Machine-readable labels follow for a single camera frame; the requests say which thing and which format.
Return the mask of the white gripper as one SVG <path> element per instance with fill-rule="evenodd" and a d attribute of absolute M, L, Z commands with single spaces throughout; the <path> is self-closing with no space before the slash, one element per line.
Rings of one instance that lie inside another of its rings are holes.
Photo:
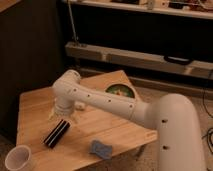
<path fill-rule="evenodd" d="M 78 122 L 78 119 L 75 116 L 74 110 L 71 110 L 68 113 L 56 113 L 54 109 L 51 109 L 48 114 L 48 120 L 60 120 L 60 119 L 68 120 L 73 123 Z"/>

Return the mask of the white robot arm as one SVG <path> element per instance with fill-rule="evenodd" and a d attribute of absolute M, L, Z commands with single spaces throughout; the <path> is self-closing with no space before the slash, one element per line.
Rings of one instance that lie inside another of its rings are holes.
<path fill-rule="evenodd" d="M 171 93 L 153 103 L 87 88 L 68 70 L 53 83 L 54 112 L 69 115 L 80 101 L 158 132 L 158 171 L 206 171 L 201 129 L 193 103 Z"/>

